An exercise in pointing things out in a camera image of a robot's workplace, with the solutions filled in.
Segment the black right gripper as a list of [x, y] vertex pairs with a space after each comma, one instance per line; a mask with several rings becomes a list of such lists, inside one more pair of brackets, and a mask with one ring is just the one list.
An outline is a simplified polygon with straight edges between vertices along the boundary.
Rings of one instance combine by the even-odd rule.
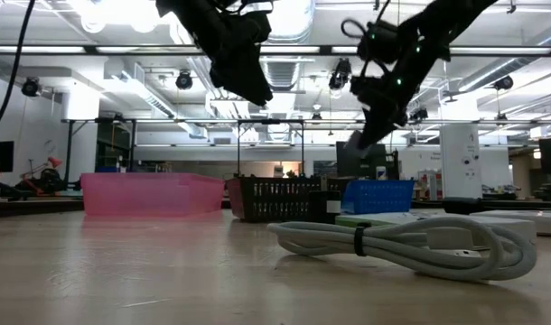
[[358, 148], [367, 149], [406, 122], [406, 108], [434, 63], [450, 59], [449, 42], [380, 44], [361, 42], [358, 56], [383, 70], [379, 77], [361, 73], [350, 91], [362, 104], [365, 124]]

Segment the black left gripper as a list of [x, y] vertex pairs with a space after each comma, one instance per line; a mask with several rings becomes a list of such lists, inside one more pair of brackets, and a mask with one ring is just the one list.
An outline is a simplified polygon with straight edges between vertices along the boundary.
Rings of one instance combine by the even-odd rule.
[[156, 0], [160, 16], [174, 14], [194, 44], [212, 61], [210, 76], [216, 88], [224, 88], [256, 106], [264, 106], [273, 94], [255, 57], [238, 57], [236, 66], [221, 64], [249, 54], [271, 33], [268, 16], [271, 1]]

